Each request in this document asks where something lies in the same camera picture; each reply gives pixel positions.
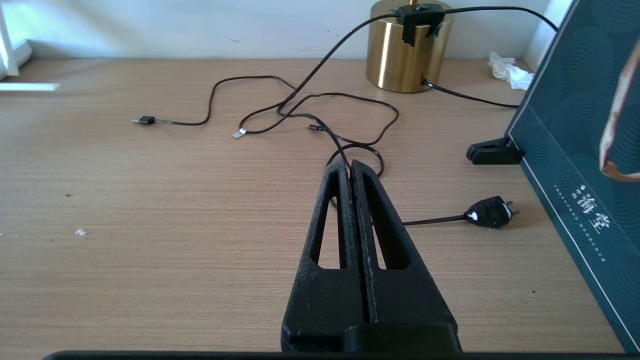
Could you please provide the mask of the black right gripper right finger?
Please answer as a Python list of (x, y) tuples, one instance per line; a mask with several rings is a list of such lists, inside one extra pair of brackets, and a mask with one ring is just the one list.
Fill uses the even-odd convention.
[(364, 323), (354, 353), (461, 353), (458, 325), (375, 171), (354, 161)]

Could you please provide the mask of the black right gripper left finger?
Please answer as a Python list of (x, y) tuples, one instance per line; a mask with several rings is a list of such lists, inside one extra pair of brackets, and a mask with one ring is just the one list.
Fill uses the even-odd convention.
[[(368, 353), (375, 316), (370, 255), (375, 254), (370, 212), (357, 198), (357, 176), (366, 169), (334, 162), (318, 188), (304, 248), (281, 326), (281, 348), (291, 353)], [(320, 266), (330, 201), (337, 204), (338, 268)]]

